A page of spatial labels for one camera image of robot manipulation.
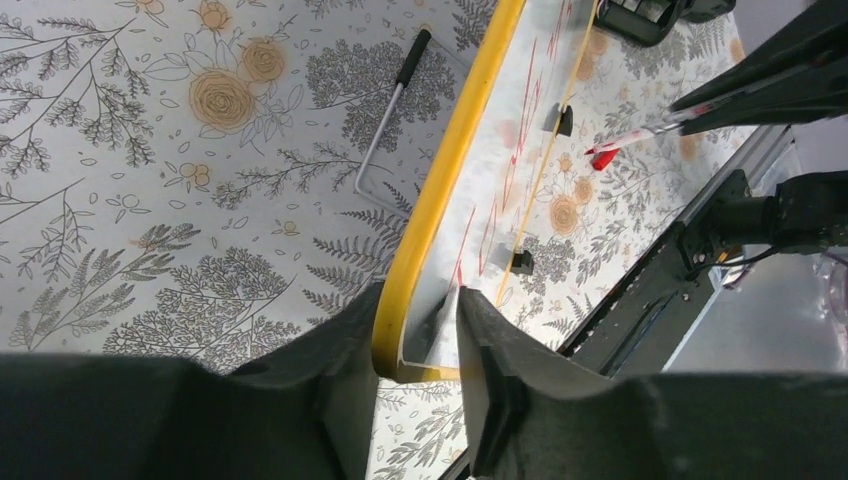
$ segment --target yellow tray rim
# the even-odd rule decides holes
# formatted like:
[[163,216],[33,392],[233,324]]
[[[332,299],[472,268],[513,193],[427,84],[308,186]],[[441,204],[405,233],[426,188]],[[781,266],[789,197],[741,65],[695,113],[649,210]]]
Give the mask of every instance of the yellow tray rim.
[[[486,30],[480,50],[457,101],[456,109],[445,130],[445,136],[434,158],[427,181],[421,189],[418,202],[395,253],[395,259],[389,268],[377,306],[371,337],[371,360],[375,372],[383,378],[400,383],[459,380],[459,370],[456,368],[403,363],[399,356],[403,328],[409,304],[421,277],[421,270],[444,217],[526,2],[527,0],[502,0],[495,8],[489,28]],[[593,11],[597,9],[597,2],[598,0],[593,2]],[[571,72],[566,99],[574,88],[577,68],[585,54],[593,20],[594,16],[589,20],[578,61]],[[554,140],[555,137],[552,137],[545,157],[550,154]],[[543,163],[535,188],[539,186],[545,166],[546,163]],[[531,199],[527,207],[528,211],[532,205]],[[516,238],[516,245],[524,234],[526,217],[527,215]],[[498,297],[503,294],[507,277],[508,273],[504,276]]]

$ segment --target floral wallpaper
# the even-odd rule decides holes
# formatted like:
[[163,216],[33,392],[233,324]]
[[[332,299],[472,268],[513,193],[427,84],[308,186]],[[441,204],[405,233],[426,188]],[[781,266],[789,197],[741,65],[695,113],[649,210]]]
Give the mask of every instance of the floral wallpaper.
[[[433,31],[366,183],[411,211],[491,0],[134,0],[0,7],[0,344],[180,355],[227,372],[384,275],[405,220],[353,194],[421,28]],[[577,152],[743,55],[732,17],[656,49],[595,34],[507,317],[553,345],[746,135],[667,137],[596,173]],[[459,385],[383,382],[369,478],[437,478]]]

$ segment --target cable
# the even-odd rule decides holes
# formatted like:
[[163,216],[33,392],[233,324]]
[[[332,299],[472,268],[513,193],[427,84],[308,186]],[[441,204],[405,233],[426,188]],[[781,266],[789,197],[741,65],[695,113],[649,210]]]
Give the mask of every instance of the cable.
[[686,279],[687,279],[687,280],[694,280],[694,279],[695,279],[695,277],[697,277],[699,273],[701,273],[702,271],[704,271],[704,270],[706,270],[706,269],[708,269],[708,268],[713,268],[713,267],[722,267],[722,268],[744,267],[745,265],[751,265],[751,264],[753,264],[753,263],[757,263],[757,262],[759,262],[760,260],[765,260],[766,258],[771,257],[771,256],[773,256],[773,255],[776,255],[776,254],[778,254],[778,253],[780,253],[780,249],[779,249],[779,248],[777,248],[777,247],[771,247],[771,248],[769,248],[768,250],[766,250],[766,251],[764,251],[764,252],[762,252],[762,253],[760,253],[760,254],[758,254],[758,255],[754,255],[753,257],[751,257],[751,258],[746,258],[746,259],[744,259],[744,260],[739,260],[738,262],[729,262],[729,263],[705,263],[705,264],[703,264],[703,265],[698,265],[697,267],[693,268],[693,269],[692,269],[692,270],[691,270],[691,271],[690,271],[690,272],[686,275]]
[[841,264],[844,267],[848,267],[848,260],[845,260],[844,258],[840,257],[839,255],[836,255],[836,254],[833,254],[833,253],[830,253],[830,252],[822,252],[822,256],[825,257],[825,258],[829,258],[829,259],[833,260],[834,262]]

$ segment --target black device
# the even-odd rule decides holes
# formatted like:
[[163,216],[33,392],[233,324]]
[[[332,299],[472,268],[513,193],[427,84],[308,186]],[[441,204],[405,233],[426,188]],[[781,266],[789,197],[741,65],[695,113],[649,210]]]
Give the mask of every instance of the black device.
[[801,175],[751,197],[741,170],[688,223],[675,221],[558,350],[601,375],[659,372],[712,296],[709,267],[733,246],[757,257],[848,245],[848,171]]
[[668,36],[678,19],[704,23],[730,13],[735,6],[736,0],[601,0],[594,24],[653,47]]

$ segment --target orange rose illustration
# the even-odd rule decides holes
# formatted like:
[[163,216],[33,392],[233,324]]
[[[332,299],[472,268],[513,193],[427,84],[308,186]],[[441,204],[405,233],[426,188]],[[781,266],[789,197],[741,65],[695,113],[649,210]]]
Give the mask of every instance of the orange rose illustration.
[[189,102],[198,120],[235,133],[253,118],[255,100],[245,81],[224,70],[209,70],[191,82]]
[[577,66],[577,80],[585,82],[592,78],[593,73],[595,73],[595,59],[590,55],[583,55],[580,65]]
[[194,180],[195,185],[198,187],[209,185],[209,167],[206,165],[184,163],[180,165],[179,172],[183,178]]
[[559,170],[561,172],[571,170],[571,155],[563,153],[562,156],[559,157]]
[[680,156],[687,162],[698,156],[698,139],[694,135],[680,137]]
[[734,38],[730,41],[730,58],[734,63],[739,63],[745,59],[745,48],[742,46],[742,40]]
[[561,195],[551,202],[551,226],[561,235],[570,235],[577,230],[577,204],[571,197]]
[[586,205],[592,201],[592,195],[595,193],[592,187],[592,180],[589,177],[580,177],[574,185],[574,202],[578,205]]
[[208,0],[200,2],[200,21],[204,27],[216,32],[226,27],[229,20],[227,9],[221,2]]
[[257,82],[280,78],[286,65],[280,49],[269,40],[248,45],[241,54],[241,61],[250,79]]
[[159,0],[135,0],[135,3],[151,15],[159,15],[165,11],[165,6]]
[[609,47],[609,39],[606,35],[593,28],[589,33],[589,43],[586,45],[586,51],[592,55],[603,55]]

